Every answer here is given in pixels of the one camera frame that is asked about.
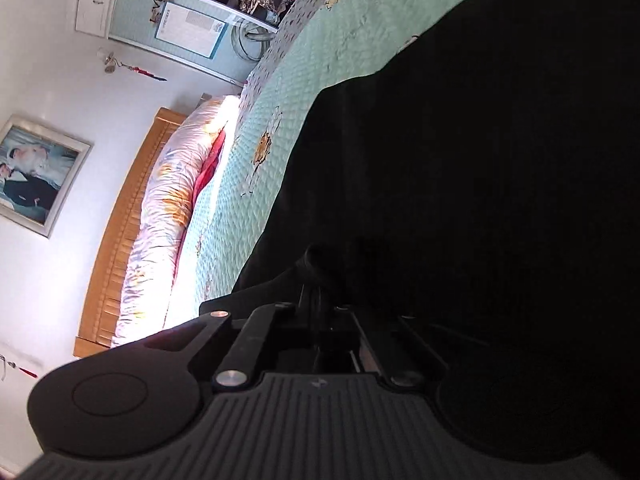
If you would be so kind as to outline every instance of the wall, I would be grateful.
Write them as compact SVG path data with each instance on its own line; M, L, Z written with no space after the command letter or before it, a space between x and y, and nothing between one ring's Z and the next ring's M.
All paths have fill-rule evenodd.
M17 113L94 145L50 239L0 217L0 342L33 356L44 371L72 359L102 233L158 108L189 112L203 92L239 91L176 62L73 32L73 2L0 0L0 123ZM101 46L169 81L124 69L105 74L96 57ZM20 374L0 383L0 466L14 472L38 454L25 410L32 385Z

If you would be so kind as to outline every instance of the picture frame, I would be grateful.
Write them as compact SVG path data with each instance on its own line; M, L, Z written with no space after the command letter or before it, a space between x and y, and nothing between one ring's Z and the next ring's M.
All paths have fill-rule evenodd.
M91 145L13 115L0 130L0 215L46 238Z

